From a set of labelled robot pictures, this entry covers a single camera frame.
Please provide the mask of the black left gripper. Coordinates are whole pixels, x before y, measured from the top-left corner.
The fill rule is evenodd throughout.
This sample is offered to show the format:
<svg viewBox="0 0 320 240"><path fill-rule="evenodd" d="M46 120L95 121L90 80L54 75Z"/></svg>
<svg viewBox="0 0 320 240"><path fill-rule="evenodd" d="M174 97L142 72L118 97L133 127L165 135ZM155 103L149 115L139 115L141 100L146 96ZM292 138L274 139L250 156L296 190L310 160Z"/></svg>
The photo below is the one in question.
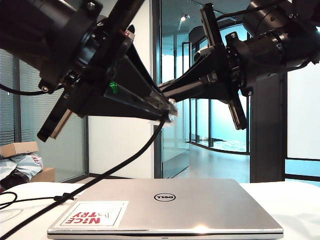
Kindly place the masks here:
<svg viewBox="0 0 320 240"><path fill-rule="evenodd" d="M62 95L37 136L55 138L71 114L170 122L173 104L163 95L133 46L129 25L140 0L119 0L106 18L97 0L74 9L63 0L39 0L37 23L44 24L49 55L37 64L39 88Z"/></svg>

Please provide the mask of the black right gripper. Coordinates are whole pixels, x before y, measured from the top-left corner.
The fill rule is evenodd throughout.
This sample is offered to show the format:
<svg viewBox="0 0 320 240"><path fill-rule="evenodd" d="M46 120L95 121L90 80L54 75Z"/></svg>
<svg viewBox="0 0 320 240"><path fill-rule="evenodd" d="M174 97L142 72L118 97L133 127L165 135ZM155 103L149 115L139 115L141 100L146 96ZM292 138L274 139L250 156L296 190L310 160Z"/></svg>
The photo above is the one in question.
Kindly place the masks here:
<svg viewBox="0 0 320 240"><path fill-rule="evenodd" d="M244 130L248 122L239 98L240 67L228 53L221 34L213 5L206 3L200 10L208 48L200 51L200 58L181 77L163 83L160 90L174 100L215 99L228 105L234 126ZM217 80L204 77L215 71Z"/></svg>

